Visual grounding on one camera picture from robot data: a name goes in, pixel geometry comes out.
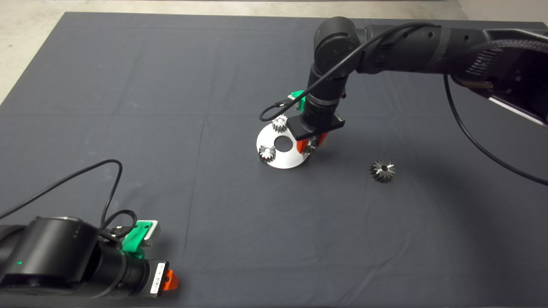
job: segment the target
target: hole in plate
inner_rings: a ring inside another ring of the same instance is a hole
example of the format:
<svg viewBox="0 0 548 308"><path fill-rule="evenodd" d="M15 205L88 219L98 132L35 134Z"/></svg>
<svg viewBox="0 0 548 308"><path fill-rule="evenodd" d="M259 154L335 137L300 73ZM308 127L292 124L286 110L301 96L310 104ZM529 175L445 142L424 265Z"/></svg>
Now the hole in plate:
<svg viewBox="0 0 548 308"><path fill-rule="evenodd" d="M287 136L279 136L274 140L274 146L280 152L287 152L293 148L293 141Z"/></svg>

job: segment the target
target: green mount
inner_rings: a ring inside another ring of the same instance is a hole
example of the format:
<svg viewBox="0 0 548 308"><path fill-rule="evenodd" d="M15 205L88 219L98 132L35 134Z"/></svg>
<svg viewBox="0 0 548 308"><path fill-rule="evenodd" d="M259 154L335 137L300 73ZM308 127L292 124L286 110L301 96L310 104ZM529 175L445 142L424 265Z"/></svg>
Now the green mount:
<svg viewBox="0 0 548 308"><path fill-rule="evenodd" d="M303 92L304 92L303 90L291 92L291 94L289 95L289 98L295 99L297 96L301 95ZM300 111L304 111L305 109L305 100L306 98L301 98L301 101L297 102L297 108L300 109Z"/></svg>
<svg viewBox="0 0 548 308"><path fill-rule="evenodd" d="M145 252L140 246L150 227L150 221L137 221L133 230L122 241L122 250L138 259L144 258Z"/></svg>

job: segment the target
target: table surface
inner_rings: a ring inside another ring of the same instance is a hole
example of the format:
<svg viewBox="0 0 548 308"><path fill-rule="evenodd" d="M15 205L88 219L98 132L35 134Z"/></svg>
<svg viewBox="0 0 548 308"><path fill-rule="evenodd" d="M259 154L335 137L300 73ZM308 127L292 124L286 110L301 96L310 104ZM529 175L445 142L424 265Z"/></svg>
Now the table surface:
<svg viewBox="0 0 548 308"><path fill-rule="evenodd" d="M148 257L169 260L182 287L150 300L0 295L2 306L548 305L548 190L468 142L441 76L351 76L346 126L307 163L258 160L258 114L306 86L321 21L65 14L0 106L0 209L118 158L111 211L160 221ZM403 21L355 20L368 22ZM548 130L453 90L486 148L548 178ZM369 177L380 158L396 164L393 182ZM75 179L4 223L98 224L115 174Z"/></svg>

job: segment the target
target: small gear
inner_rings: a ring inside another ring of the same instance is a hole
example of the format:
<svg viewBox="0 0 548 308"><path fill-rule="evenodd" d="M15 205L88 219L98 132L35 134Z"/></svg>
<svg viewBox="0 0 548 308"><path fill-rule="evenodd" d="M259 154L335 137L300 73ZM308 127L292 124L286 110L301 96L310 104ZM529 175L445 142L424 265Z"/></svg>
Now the small gear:
<svg viewBox="0 0 548 308"><path fill-rule="evenodd" d="M304 150L302 151L302 153L304 155L310 155L312 154L312 152L314 152L314 150L318 147L318 142L316 140L310 140L308 142L308 144L305 146Z"/></svg>
<svg viewBox="0 0 548 308"><path fill-rule="evenodd" d="M259 148L259 157L264 162L273 161L274 158L276 158L276 148L261 145L261 147Z"/></svg>
<svg viewBox="0 0 548 308"><path fill-rule="evenodd" d="M273 119L272 128L279 133L284 132L287 129L287 117L285 115L280 115Z"/></svg>
<svg viewBox="0 0 548 308"><path fill-rule="evenodd" d="M369 171L371 171L373 179L377 182L388 182L396 174L395 166L390 162L386 163L383 161L376 161L371 165Z"/></svg>

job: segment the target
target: label sticker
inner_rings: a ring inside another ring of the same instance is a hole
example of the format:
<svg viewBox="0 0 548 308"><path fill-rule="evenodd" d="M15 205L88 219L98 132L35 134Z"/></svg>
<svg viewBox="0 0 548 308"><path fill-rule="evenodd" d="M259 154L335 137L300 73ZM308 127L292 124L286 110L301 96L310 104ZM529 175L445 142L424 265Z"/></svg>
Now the label sticker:
<svg viewBox="0 0 548 308"><path fill-rule="evenodd" d="M165 263L158 263L158 267L156 267L156 274L154 274L154 280L152 281L152 288L150 288L150 294L158 294L160 284L162 284L162 279L164 277L164 268Z"/></svg>

